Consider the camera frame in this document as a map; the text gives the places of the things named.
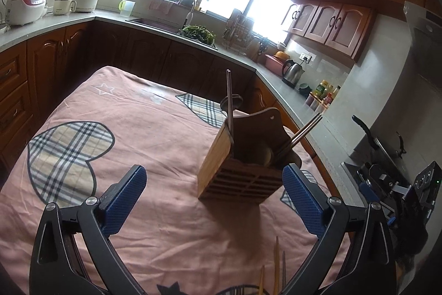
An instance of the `frying pan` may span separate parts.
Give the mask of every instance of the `frying pan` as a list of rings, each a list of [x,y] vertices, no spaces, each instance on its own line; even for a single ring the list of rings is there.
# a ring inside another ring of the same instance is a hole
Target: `frying pan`
[[[399,185],[408,187],[410,182],[404,177],[395,163],[398,159],[402,159],[402,154],[407,153],[404,149],[404,139],[402,136],[396,132],[399,136],[399,151],[397,151],[387,143],[380,141],[379,138],[373,137],[367,125],[356,115],[353,115],[351,118],[367,134],[368,143],[371,147],[370,156],[372,164],[379,164],[391,177],[399,182]]]

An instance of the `black star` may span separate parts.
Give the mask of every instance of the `black star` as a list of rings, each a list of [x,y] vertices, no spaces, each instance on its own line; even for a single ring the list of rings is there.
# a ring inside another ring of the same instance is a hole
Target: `black star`
[[[170,288],[163,285],[157,285],[156,287],[160,291],[161,295],[187,295],[186,293],[180,291],[178,281],[175,281]]]

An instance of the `electric kettle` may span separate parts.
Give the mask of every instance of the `electric kettle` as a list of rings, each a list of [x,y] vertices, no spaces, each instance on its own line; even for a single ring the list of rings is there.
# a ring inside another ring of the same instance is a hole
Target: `electric kettle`
[[[303,74],[304,69],[301,65],[291,59],[287,60],[282,66],[282,81],[292,88],[295,88]]]

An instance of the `range hood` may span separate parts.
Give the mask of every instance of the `range hood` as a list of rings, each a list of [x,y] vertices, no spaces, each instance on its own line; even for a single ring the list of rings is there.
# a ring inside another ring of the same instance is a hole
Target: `range hood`
[[[410,2],[405,2],[404,13],[412,33],[417,71],[442,90],[442,18]]]

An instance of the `green leafy vegetable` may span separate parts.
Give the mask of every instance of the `green leafy vegetable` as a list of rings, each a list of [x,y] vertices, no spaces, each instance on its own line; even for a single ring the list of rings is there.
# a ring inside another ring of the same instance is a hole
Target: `green leafy vegetable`
[[[215,35],[209,32],[205,27],[200,25],[188,25],[184,27],[178,35],[198,40],[199,42],[213,46],[215,44]]]

